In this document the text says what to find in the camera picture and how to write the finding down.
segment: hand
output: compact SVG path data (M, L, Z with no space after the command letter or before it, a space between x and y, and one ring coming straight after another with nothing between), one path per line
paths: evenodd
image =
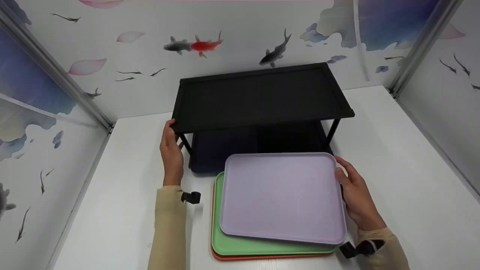
M343 187L343 200L347 205L347 213L362 231L373 231L387 227L382 216L377 211L368 191L367 184L357 170L341 157L335 157L348 173L342 168L335 170L335 177Z
M160 154L165 169L163 186L180 185L183 177L183 154L181 153L183 143L177 145L178 138L175 137L175 132L170 127L173 123L175 123L175 119L170 119L165 123L160 142Z

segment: white floor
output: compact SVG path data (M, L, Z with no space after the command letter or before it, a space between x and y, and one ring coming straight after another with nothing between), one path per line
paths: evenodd
M398 235L411 269L478 269L480 205L383 86L344 91L356 116L334 136L335 154L366 179L378 210ZM170 113L120 119L88 187L55 270L146 269L153 237L158 151ZM189 155L184 150L185 164ZM210 254L213 177L185 166L183 188L202 193L189 206L188 269L357 269L340 256L219 262ZM351 240L354 228L349 226Z

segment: lavender tray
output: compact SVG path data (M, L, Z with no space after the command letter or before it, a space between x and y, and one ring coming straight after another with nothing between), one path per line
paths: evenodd
M347 229L335 168L328 153L230 156L220 229L237 236L342 243Z

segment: black wrist strap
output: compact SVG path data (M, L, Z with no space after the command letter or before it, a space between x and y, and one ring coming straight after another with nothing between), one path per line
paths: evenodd
M192 193L183 192L181 195L182 202L189 202L191 204L199 204L202 194L200 192L193 191Z
M345 258L350 259L360 254L366 256L375 254L384 245L384 240L365 240L358 244L357 247L353 247L350 242L346 242L339 249Z

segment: black shelf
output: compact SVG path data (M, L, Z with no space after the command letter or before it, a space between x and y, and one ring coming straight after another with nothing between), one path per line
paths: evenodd
M208 151L213 163L243 152L331 152L340 119L353 116L328 64L316 63L181 79L172 128L192 166ZM330 119L325 135L320 121ZM193 149L186 133L194 133Z

